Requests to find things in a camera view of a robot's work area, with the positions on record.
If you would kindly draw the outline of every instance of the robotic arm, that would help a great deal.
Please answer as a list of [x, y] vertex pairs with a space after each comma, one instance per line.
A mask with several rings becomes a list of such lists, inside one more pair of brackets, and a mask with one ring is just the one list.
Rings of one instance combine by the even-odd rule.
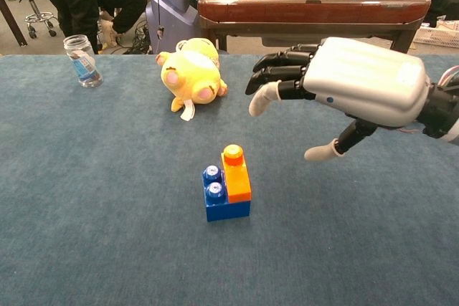
[[273, 100], [315, 100], [354, 121], [328, 145], [310, 148], [305, 159], [324, 161], [344, 154], [378, 128], [395, 130], [413, 122], [423, 133], [459, 145], [459, 66], [435, 84], [418, 57], [353, 39], [328, 38], [265, 55], [245, 90], [255, 93], [251, 116]]

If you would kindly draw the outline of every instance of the gray machine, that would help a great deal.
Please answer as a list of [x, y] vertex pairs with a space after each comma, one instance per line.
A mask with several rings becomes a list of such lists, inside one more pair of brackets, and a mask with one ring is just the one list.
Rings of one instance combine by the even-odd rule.
[[189, 0], [150, 0], [146, 20], [153, 53], [174, 52], [177, 42], [199, 37], [198, 18]]

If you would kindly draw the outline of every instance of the brown table frame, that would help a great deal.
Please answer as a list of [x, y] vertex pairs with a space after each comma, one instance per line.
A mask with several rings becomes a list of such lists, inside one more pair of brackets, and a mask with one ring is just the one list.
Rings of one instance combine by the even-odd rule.
[[[199, 0], [199, 7], [205, 6], [208, 1], [218, 3], [219, 0]], [[392, 41], [391, 49], [398, 52], [408, 52], [416, 31], [427, 13], [430, 0], [415, 0], [425, 13], [419, 19], [409, 22], [384, 23], [290, 23], [290, 22], [241, 22], [241, 21], [213, 21], [199, 13], [199, 23], [202, 36], [217, 44], [221, 50], [227, 50], [227, 36], [245, 37], [316, 37], [318, 39], [338, 36], [351, 38], [379, 37]], [[395, 11], [399, 3], [389, 0], [384, 4], [385, 9]]]

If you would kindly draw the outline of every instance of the pink cheek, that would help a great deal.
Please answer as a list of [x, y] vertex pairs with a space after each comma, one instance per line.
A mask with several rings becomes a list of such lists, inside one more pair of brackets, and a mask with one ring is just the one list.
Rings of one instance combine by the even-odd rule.
[[198, 92], [198, 97], [202, 100], [208, 100], [212, 96], [212, 91], [208, 88], [205, 88]]
[[179, 76], [175, 72], [169, 72], [166, 76], [168, 84], [175, 85], [179, 81]]

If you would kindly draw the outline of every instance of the yellow stuffed animal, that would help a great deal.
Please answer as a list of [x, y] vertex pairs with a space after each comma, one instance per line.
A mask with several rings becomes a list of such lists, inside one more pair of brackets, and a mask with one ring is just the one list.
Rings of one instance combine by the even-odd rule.
[[[202, 43], [196, 45], [194, 42], [192, 44], [202, 48]], [[182, 46], [175, 53], [159, 53], [156, 56], [156, 62], [162, 66], [161, 80], [175, 95], [171, 110], [176, 112], [185, 106], [186, 111], [186, 107], [190, 107], [189, 114], [183, 114], [182, 118], [191, 120], [194, 115], [194, 104], [207, 104], [218, 95], [226, 95], [228, 86], [220, 77], [211, 49], [205, 47], [204, 54], [202, 54], [190, 49], [191, 45], [187, 44], [187, 46], [185, 49], [185, 45]]]
[[215, 46], [208, 39], [203, 39], [201, 37], [195, 37], [193, 39], [184, 39], [177, 43], [176, 52], [180, 51], [192, 51], [199, 52], [204, 54], [206, 57], [210, 58], [217, 68], [220, 68], [218, 51]]

